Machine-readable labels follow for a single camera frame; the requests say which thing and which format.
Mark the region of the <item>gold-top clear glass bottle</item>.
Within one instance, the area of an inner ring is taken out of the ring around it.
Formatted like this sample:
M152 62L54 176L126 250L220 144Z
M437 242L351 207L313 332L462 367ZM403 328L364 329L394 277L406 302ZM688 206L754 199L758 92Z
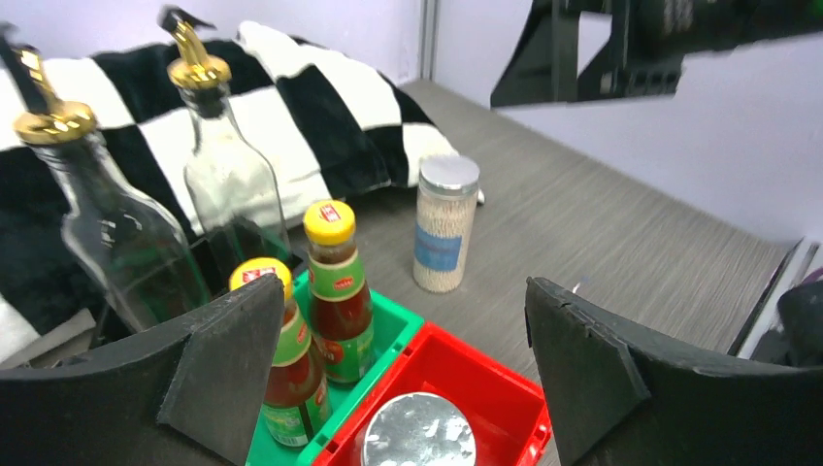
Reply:
M1 25L1 59L24 112L18 138L50 169L69 204L61 236L133 333L208 304L209 288L181 225L116 166L91 108L55 93L39 51Z

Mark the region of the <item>silver-lid spice jar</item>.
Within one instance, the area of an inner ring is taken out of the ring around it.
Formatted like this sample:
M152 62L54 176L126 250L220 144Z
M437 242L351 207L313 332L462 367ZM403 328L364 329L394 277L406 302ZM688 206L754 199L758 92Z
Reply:
M420 163L412 273L421 288L447 293L462 282L476 209L483 203L473 159L433 155Z
M477 441L451 401L417 391L377 409L358 438L358 459L362 465L473 466Z

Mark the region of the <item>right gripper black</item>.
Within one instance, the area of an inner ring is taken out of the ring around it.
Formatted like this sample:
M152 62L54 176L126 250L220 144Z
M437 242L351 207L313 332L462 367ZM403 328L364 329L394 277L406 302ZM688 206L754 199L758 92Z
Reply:
M579 70L584 13L608 16L610 34ZM819 1L535 1L490 105L671 95L688 54L821 30Z

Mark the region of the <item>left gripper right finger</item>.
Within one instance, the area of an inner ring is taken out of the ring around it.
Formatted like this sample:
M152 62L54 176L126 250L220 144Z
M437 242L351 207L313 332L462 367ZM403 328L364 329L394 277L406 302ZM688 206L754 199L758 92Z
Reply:
M564 465L818 465L822 370L701 349L548 279L525 315Z

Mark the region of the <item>yellow-capped sauce bottle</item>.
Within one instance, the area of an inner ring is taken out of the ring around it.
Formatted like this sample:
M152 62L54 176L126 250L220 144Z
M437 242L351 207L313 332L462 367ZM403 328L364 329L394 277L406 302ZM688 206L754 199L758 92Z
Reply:
M328 379L349 384L373 366L374 312L355 242L352 208L319 201L304 214L309 240L310 324Z
M332 415L325 364L294 298L292 273L284 263L272 257L247 260L232 273L229 289L234 291L267 274L282 281L284 314L261 413L274 440L299 448Z

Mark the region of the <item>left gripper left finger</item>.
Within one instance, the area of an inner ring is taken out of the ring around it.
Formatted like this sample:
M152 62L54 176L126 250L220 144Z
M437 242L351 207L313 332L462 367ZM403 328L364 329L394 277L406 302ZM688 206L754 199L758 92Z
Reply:
M242 465L284 311L266 275L50 369L1 374L5 465Z

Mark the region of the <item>gold-top oil bottle brown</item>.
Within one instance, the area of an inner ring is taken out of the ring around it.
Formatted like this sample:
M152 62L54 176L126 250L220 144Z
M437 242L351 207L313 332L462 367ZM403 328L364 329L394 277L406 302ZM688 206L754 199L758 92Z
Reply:
M285 259L291 246L274 166L239 128L229 101L229 65L208 53L196 33L212 24L174 5L162 8L158 24L181 55L167 72L194 132L183 177L221 278L229 281L256 257Z

